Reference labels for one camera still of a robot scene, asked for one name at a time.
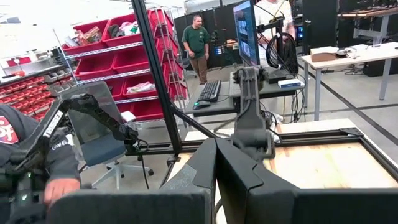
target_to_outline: khaki pants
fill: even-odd
[[[194,71],[198,74],[200,84],[205,84],[207,82],[207,61],[206,56],[198,59],[191,59],[191,65]]]

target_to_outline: computer monitor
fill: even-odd
[[[257,27],[253,3],[251,0],[243,1],[235,6],[233,11],[239,54],[248,65],[259,65]]]

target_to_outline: person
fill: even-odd
[[[202,27],[202,19],[196,15],[193,17],[192,25],[185,28],[182,42],[188,51],[192,68],[200,79],[200,84],[207,82],[207,60],[209,59],[210,35]]]
[[[28,139],[39,123],[9,105],[0,104],[0,167],[12,168],[9,158]],[[61,196],[80,188],[78,161],[64,134],[50,143],[44,168],[50,174],[44,187],[44,202],[50,206]],[[0,224],[10,217],[8,192],[0,192]]]
[[[282,32],[286,32],[290,34],[293,38],[295,38],[295,28],[293,25],[293,17],[292,17],[292,8],[290,3],[285,0],[261,0],[254,6],[254,15],[256,18],[256,25],[267,25],[269,21],[273,20],[275,17],[284,16],[284,25],[282,28]],[[275,35],[276,30],[267,29],[262,34],[266,38],[259,40],[259,57],[260,57],[260,65],[264,67],[269,67],[267,63],[267,55],[266,48],[267,43],[271,40],[271,38]],[[266,99],[267,109],[269,111],[275,112],[278,106],[278,98],[270,98]],[[278,122],[282,122],[283,117],[278,114],[275,114]]]

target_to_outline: logo patch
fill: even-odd
[[[4,116],[0,116],[0,142],[4,144],[15,144],[19,141],[17,133],[10,122]]]
[[[69,142],[67,140],[63,140],[62,142],[56,143],[53,147],[52,150],[56,150],[58,148],[61,148],[62,146],[69,145]]]

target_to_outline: hand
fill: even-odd
[[[80,189],[80,182],[73,178],[51,180],[44,190],[44,203],[52,205],[67,193]]]
[[[195,53],[193,53],[193,51],[189,51],[189,57],[194,58],[195,57]]]

